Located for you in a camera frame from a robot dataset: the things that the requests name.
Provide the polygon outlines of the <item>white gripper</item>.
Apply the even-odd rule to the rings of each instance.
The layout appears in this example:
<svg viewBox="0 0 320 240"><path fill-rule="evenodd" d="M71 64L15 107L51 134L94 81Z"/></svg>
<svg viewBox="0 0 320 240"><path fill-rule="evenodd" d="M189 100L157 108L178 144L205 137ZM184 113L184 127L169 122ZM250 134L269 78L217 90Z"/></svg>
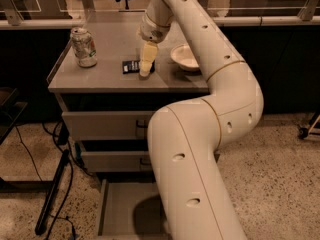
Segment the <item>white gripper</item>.
<svg viewBox="0 0 320 240"><path fill-rule="evenodd" d="M151 67L156 59L158 53L158 46L156 43L162 42L170 28L173 21L173 14L161 14L158 18L153 19L150 15L145 13L139 26L138 33L145 42L140 50L140 75L147 77L151 72Z"/></svg>

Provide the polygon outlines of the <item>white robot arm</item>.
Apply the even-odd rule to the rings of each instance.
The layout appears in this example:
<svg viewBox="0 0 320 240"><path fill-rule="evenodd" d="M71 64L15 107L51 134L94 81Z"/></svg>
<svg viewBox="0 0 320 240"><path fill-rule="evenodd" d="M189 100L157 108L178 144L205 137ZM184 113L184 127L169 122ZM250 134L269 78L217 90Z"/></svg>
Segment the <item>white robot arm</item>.
<svg viewBox="0 0 320 240"><path fill-rule="evenodd" d="M197 0L151 0L142 38L161 42L171 22L179 24L209 93L166 105L149 121L149 156L169 232L173 240L247 240L214 153L257 125L261 88Z"/></svg>

